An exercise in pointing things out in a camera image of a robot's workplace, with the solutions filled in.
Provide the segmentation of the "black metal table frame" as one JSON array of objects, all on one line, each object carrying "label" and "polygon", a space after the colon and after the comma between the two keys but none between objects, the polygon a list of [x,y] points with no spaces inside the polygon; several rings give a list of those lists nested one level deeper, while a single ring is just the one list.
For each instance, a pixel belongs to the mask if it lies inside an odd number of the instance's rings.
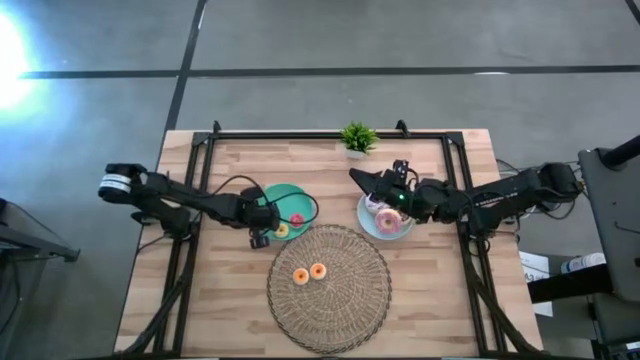
[{"label": "black metal table frame", "polygon": [[[158,169],[171,178],[236,192],[252,183],[293,183],[320,205],[319,222],[359,225],[360,189],[352,167],[376,172],[406,159],[421,177],[447,179],[458,186],[498,179],[485,129],[384,131],[372,153],[354,161],[332,130],[172,131],[162,146]],[[190,295],[178,302],[165,327],[134,360],[179,357],[302,358],[306,350],[275,323],[267,303],[267,276],[279,243],[253,250],[244,230],[205,220],[196,246],[173,244],[158,226],[143,230],[144,249],[132,278],[114,354],[132,357],[131,345],[159,309],[163,295],[187,259],[195,268]],[[391,272],[392,301],[381,329],[355,348],[356,357],[465,357],[478,353],[475,325],[494,348],[495,329],[487,313],[471,312],[462,242],[454,225],[413,228],[378,249]]]}]

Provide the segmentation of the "dark side table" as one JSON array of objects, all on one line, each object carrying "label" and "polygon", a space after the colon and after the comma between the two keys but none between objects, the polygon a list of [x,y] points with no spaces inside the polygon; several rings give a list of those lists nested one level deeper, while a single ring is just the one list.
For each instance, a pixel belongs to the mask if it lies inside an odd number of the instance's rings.
[{"label": "dark side table", "polygon": [[0,198],[0,242],[35,249],[75,262],[80,249],[65,240],[18,204]]}]

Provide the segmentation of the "light blue round plate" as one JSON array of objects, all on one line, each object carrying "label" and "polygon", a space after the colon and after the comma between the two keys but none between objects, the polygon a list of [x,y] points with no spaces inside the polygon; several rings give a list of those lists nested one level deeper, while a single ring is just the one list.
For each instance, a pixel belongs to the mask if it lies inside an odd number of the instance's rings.
[{"label": "light blue round plate", "polygon": [[357,204],[356,214],[361,228],[372,237],[384,241],[398,240],[405,235],[408,235],[412,230],[415,221],[413,219],[409,219],[395,233],[385,234],[381,232],[375,224],[375,214],[370,212],[366,207],[366,200],[367,195],[362,195],[360,197]]}]

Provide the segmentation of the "round woven wicker placemat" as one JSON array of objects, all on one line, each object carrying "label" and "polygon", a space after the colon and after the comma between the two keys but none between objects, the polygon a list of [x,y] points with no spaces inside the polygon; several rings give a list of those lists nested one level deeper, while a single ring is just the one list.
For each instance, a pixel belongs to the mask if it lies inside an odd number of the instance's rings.
[{"label": "round woven wicker placemat", "polygon": [[[327,275],[305,285],[297,268],[322,263]],[[279,329],[299,347],[321,355],[351,351],[383,326],[392,301],[391,272],[378,248],[341,225],[317,225],[278,251],[267,276],[267,303]]]}]

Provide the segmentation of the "green round plate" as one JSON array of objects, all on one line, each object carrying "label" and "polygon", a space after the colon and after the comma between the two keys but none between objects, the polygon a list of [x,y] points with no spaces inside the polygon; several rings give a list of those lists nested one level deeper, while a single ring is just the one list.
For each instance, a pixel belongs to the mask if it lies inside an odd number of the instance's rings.
[{"label": "green round plate", "polygon": [[[307,196],[305,191],[294,184],[275,184],[264,190],[269,201],[275,202],[280,212],[280,217],[284,219],[283,223],[289,226],[289,235],[286,238],[278,239],[274,236],[274,232],[268,231],[266,236],[270,241],[289,241],[302,235],[310,226],[317,215],[317,206],[313,199]],[[289,223],[289,217],[294,213],[304,215],[306,221],[300,228],[293,228]]]}]

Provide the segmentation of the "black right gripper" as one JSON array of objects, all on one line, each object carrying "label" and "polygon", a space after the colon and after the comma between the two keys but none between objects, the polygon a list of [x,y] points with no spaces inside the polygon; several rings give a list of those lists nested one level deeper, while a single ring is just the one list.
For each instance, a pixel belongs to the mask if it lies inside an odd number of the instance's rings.
[{"label": "black right gripper", "polygon": [[349,176],[365,194],[382,194],[383,179],[384,202],[405,217],[412,218],[413,191],[407,180],[409,173],[416,175],[416,172],[409,167],[407,160],[395,160],[392,168],[386,170],[384,176],[382,171],[370,173],[356,168],[349,169]]}]

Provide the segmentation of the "black bench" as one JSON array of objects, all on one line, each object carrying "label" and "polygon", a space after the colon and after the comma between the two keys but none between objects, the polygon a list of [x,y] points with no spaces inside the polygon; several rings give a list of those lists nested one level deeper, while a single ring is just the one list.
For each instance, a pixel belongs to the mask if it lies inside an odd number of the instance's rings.
[{"label": "black bench", "polygon": [[606,264],[532,281],[527,287],[534,304],[597,293],[614,293]]}]

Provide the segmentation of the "white paper sheet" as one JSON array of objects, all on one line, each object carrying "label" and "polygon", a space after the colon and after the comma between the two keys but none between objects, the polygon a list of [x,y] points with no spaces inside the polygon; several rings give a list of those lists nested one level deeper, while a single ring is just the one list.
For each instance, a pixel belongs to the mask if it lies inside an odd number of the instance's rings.
[{"label": "white paper sheet", "polygon": [[[552,273],[549,269],[549,259],[544,256],[520,251],[519,256],[527,283],[549,278]],[[533,305],[536,315],[545,317],[553,316],[553,306],[550,301]]]}]

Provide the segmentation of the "large pink sprinkled toy donut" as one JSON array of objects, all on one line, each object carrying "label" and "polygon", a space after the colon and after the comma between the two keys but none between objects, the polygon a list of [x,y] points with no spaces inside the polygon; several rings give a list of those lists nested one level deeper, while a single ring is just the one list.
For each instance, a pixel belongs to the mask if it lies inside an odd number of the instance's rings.
[{"label": "large pink sprinkled toy donut", "polygon": [[403,220],[398,211],[382,209],[375,215],[375,225],[382,234],[394,234],[403,227]]}]

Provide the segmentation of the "small potted green plant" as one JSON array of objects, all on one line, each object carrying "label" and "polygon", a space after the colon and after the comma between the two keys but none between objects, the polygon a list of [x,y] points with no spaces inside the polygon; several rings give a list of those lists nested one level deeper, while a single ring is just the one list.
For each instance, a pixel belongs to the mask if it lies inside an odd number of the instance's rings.
[{"label": "small potted green plant", "polygon": [[339,131],[345,154],[351,159],[361,159],[375,149],[379,137],[374,129],[361,122],[351,122]]}]

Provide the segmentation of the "white plastic bottle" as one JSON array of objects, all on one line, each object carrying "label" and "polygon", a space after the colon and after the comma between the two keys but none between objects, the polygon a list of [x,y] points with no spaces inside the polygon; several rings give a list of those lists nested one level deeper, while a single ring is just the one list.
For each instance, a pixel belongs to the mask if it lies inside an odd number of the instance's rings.
[{"label": "white plastic bottle", "polygon": [[605,263],[605,255],[601,252],[596,252],[567,260],[561,264],[560,270],[562,274],[566,274]]}]

